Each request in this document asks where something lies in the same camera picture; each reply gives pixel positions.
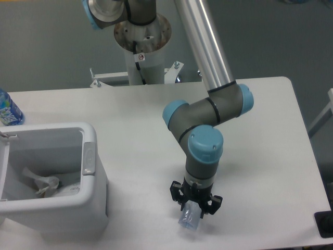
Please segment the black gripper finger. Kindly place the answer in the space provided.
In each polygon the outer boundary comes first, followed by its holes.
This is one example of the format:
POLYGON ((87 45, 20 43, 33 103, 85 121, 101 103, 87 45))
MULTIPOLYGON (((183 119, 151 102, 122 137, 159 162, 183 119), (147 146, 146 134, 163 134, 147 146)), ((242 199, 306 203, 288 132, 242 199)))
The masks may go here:
POLYGON ((177 181, 173 181, 170 186, 170 192, 172 200, 177 202, 181 206, 181 210, 183 210, 188 201, 188 197, 184 193, 183 185, 177 181))
POLYGON ((199 207, 201 209, 200 218, 203 218, 205 214, 214 215, 221 207, 222 200, 223 198, 221 196, 212 194, 204 200, 201 200, 199 202, 199 207))

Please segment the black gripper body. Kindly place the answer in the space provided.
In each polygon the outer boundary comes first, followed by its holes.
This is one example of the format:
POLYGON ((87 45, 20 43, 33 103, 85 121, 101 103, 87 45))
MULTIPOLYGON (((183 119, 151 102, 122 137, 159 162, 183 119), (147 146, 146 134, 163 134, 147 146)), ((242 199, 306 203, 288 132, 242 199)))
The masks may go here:
POLYGON ((184 193, 188 197, 188 201, 194 201, 199 204, 201 200, 204 200, 212 194, 211 190, 213 188, 213 184, 210 184, 207 187, 200 187, 198 183, 190 183, 184 178, 182 185, 184 187, 184 193))

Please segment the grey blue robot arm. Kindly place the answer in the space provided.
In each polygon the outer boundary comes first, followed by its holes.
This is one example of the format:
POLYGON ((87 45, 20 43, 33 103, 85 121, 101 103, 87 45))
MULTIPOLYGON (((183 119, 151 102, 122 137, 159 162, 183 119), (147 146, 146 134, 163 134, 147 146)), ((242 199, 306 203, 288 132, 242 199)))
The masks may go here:
MULTIPOLYGON (((114 28, 131 85, 165 83, 162 51, 172 30, 157 13, 155 1, 83 1, 82 5, 94 29, 114 28)), ((186 154, 184 180, 173 182, 170 192, 182 207, 193 201, 202 215, 212 215, 222 203, 220 196, 211 193, 223 152, 223 136, 216 126, 250 111, 254 99, 231 74, 206 1, 176 1, 175 5, 208 97, 192 104, 173 101, 163 111, 167 128, 186 154)))

